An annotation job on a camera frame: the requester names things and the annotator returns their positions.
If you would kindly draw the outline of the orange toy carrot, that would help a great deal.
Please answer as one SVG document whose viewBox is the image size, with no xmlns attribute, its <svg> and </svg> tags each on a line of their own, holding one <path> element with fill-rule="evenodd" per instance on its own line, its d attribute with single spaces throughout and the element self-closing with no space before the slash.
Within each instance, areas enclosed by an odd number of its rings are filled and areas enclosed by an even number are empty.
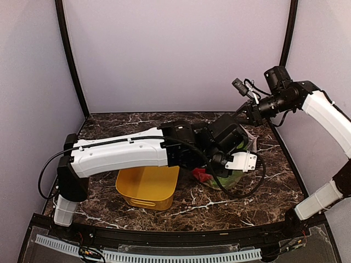
<svg viewBox="0 0 351 263">
<path fill-rule="evenodd" d="M 206 170 L 203 168 L 195 168 L 192 171 L 192 175 L 201 183 L 211 181 L 213 176 L 206 173 Z"/>
</svg>

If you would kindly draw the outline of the clear zip top bag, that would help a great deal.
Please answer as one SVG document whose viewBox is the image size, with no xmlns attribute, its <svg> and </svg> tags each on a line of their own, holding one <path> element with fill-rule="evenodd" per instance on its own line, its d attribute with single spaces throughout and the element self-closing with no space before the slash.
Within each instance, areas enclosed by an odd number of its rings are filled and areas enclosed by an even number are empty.
<svg viewBox="0 0 351 263">
<path fill-rule="evenodd" d="M 233 189 L 247 172 L 251 172 L 258 169 L 260 165 L 259 161 L 257 160 L 257 156 L 254 155 L 254 153 L 257 152 L 257 137 L 253 136 L 244 127 L 243 129 L 248 135 L 248 144 L 244 149 L 242 149 L 243 152 L 232 154 L 234 158 L 233 161 L 227 162 L 227 164 L 225 165 L 225 167 L 233 173 L 227 178 L 217 177 L 226 190 Z M 212 189 L 218 191 L 220 190 L 220 187 L 217 185 L 214 178 L 211 181 L 207 181 L 202 184 Z"/>
</svg>

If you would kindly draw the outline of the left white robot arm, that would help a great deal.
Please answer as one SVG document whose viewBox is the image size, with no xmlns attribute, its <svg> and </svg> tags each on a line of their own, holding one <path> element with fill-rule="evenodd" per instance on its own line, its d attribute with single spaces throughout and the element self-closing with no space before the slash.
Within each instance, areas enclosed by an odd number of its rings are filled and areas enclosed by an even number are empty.
<svg viewBox="0 0 351 263">
<path fill-rule="evenodd" d="M 235 149 L 245 143 L 245 132 L 229 116 L 207 124 L 179 120 L 134 134 L 98 140 L 67 136 L 57 166 L 58 200 L 53 221 L 66 239 L 77 235 L 72 223 L 77 206 L 88 196 L 89 177 L 139 167 L 206 167 L 211 174 L 226 171 Z"/>
</svg>

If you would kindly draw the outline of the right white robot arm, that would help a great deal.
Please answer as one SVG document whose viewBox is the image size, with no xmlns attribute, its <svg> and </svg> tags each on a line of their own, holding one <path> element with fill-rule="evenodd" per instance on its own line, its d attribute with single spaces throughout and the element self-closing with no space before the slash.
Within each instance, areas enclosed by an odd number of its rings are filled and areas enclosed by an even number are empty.
<svg viewBox="0 0 351 263">
<path fill-rule="evenodd" d="M 288 211 L 280 233 L 291 238 L 301 222 L 322 213 L 350 197 L 350 119 L 310 81 L 278 81 L 274 90 L 261 99 L 250 97 L 237 110 L 245 124 L 258 127 L 285 113 L 295 113 L 280 128 L 293 160 L 303 172 L 308 197 Z"/>
</svg>

